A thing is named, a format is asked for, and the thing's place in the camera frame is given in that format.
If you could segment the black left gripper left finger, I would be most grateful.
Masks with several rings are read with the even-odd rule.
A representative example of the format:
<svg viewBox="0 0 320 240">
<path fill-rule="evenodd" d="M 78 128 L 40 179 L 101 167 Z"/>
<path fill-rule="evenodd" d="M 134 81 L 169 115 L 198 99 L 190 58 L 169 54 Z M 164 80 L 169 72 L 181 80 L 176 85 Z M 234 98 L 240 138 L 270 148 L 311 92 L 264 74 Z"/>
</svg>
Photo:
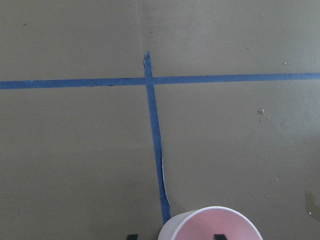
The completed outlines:
<svg viewBox="0 0 320 240">
<path fill-rule="evenodd" d="M 138 234 L 128 234 L 126 237 L 126 240 L 138 240 L 139 235 Z"/>
</svg>

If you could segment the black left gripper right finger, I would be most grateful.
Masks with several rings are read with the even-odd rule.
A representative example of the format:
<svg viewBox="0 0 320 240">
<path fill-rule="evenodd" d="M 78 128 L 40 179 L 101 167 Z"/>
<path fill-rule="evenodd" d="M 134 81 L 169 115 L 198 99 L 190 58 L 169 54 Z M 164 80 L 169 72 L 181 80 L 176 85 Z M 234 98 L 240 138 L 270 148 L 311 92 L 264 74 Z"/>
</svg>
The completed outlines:
<svg viewBox="0 0 320 240">
<path fill-rule="evenodd" d="M 213 239 L 214 240 L 227 240 L 227 237 L 224 234 L 214 234 Z"/>
</svg>

